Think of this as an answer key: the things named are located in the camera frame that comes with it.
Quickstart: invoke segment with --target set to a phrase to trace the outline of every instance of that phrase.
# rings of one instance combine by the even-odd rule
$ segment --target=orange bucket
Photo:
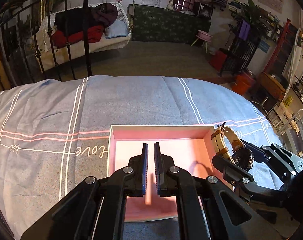
[[[232,90],[242,96],[250,87],[251,84],[248,78],[244,77],[243,75],[238,75],[236,77],[236,84],[232,86]]]

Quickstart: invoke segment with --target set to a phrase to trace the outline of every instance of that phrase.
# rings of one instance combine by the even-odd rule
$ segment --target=light blue pillow
[[[128,28],[126,23],[116,20],[112,25],[105,29],[106,39],[115,37],[126,37],[128,35]]]

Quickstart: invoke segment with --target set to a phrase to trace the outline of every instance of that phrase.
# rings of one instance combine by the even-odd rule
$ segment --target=brown leather patch
[[[224,153],[228,152],[228,148],[225,147],[224,149],[220,150],[219,152],[217,152],[217,155],[223,155]]]
[[[213,138],[214,138],[216,135],[218,135],[218,134],[224,135],[223,130],[219,129],[219,130],[217,130],[216,132],[214,132],[214,133],[212,134],[212,136],[211,136],[211,139],[213,139]]]
[[[232,143],[232,149],[234,152],[239,150],[240,148],[244,147],[244,144],[241,141],[234,140]]]

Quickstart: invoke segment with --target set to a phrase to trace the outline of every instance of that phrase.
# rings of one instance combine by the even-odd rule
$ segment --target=pink stool
[[[205,51],[207,53],[207,43],[211,42],[212,36],[209,35],[207,32],[198,30],[198,34],[196,35],[196,37],[197,37],[197,39],[192,43],[192,45],[194,45],[196,43],[196,41],[198,41],[199,39],[203,40],[204,41],[203,42],[203,46],[204,46],[204,49],[205,49]]]

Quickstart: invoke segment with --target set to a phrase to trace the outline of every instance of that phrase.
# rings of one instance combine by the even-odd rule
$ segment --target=microwave
[[[193,13],[197,17],[210,20],[213,14],[213,8],[206,3],[195,2],[193,7]]]

